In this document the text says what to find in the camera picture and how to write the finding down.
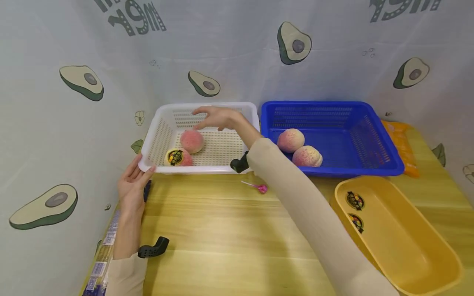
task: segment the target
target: black plastic piece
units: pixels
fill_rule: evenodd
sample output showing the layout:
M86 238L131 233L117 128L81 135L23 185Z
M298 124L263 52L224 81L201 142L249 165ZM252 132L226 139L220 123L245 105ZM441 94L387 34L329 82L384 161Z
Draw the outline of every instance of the black plastic piece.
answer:
M230 167L239 174L248 169L247 153L248 151L244 153L241 159L235 158L230 162Z
M141 246L140 249L138 249L138 256L140 258L160 256L164 253L164 251L166 251L166 248L168 247L169 243L169 239L160 236L153 247L149 245Z
M150 193L150 187L151 187L151 180L149 180L148 183L145 185L145 188L143 188L143 200L145 202L148 200L148 194Z

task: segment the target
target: pink peach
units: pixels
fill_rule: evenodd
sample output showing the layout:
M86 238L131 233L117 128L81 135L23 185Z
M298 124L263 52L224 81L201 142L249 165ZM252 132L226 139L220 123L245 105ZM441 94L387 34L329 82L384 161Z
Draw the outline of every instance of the pink peach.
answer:
M179 141L190 154L198 153L204 147L204 137L200 132L191 129L185 130Z
M278 136L276 144L283 152L293 153L304 145L304 135L296 128L290 128Z
M293 163L299 167L319 167L323 156L313 146L303 146L293 154Z
M166 167L189 167L192 166L192 157L183 148L173 148L166 152L163 162Z

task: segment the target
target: sleeve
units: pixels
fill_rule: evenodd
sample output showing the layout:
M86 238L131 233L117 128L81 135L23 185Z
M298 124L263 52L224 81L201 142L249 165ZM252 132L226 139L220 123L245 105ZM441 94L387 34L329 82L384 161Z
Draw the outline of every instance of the sleeve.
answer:
M109 264L109 282L106 296L142 296L148 259L138 257L112 260Z
M399 295L360 252L321 192L272 141L257 140L247 160L308 240L338 295Z

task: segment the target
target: orange packaged item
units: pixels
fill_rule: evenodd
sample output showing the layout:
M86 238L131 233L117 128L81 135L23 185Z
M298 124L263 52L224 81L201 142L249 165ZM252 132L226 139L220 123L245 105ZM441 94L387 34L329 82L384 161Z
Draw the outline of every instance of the orange packaged item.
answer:
M382 120L383 126L387 130L390 138L397 147L398 154L400 155L401 161L405 165L405 175L413 178L419 178L419 171L416 167L415 156L411 150L410 143L405 134L405 131L411 128L410 125L402 122L388 122Z

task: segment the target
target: wall backdrop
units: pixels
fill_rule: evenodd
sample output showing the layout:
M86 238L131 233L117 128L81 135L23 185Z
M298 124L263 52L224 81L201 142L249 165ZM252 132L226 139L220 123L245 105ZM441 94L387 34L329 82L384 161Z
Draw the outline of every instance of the wall backdrop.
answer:
M474 204L469 0L18 0L0 27L2 295L79 292L168 103L366 101Z

